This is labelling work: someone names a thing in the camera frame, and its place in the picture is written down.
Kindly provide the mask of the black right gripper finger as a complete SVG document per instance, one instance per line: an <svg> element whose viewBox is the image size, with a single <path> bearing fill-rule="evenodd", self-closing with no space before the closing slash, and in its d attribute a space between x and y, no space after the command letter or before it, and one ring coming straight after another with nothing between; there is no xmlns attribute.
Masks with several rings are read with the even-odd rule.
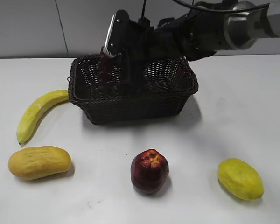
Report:
<svg viewBox="0 0 280 224"><path fill-rule="evenodd" d="M130 53L124 50L121 59L121 81L118 84L120 93L143 93L146 91L147 80L144 70L147 67L145 61L137 61Z"/></svg>

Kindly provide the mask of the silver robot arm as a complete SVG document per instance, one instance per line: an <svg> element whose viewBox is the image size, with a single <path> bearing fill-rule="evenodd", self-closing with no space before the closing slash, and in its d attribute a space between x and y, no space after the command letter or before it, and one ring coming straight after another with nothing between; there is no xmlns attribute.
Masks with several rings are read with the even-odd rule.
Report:
<svg viewBox="0 0 280 224"><path fill-rule="evenodd" d="M152 61L179 57L196 61L219 51L248 49L261 38L280 38L280 0L259 6L239 0L178 4L189 11L160 20L156 28L145 16L132 21L127 11L117 11L101 48L99 80L109 82L114 66L119 66L120 86L136 91L145 87L143 71Z"/></svg>

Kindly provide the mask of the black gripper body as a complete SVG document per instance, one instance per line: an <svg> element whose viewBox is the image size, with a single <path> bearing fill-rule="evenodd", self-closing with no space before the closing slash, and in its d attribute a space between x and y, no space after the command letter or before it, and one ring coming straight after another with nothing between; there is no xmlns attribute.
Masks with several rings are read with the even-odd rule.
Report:
<svg viewBox="0 0 280 224"><path fill-rule="evenodd" d="M184 17L161 19L157 28L147 18L128 22L128 63L145 64L186 55L181 25Z"/></svg>

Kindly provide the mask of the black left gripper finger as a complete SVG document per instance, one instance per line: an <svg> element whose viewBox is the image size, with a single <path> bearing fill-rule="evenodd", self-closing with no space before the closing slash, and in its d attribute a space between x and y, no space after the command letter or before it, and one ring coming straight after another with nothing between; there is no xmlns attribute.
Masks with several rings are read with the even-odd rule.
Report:
<svg viewBox="0 0 280 224"><path fill-rule="evenodd" d="M122 49L123 41L129 26L129 14L125 10L118 10L111 19L108 28L103 52L109 57L114 58Z"/></svg>

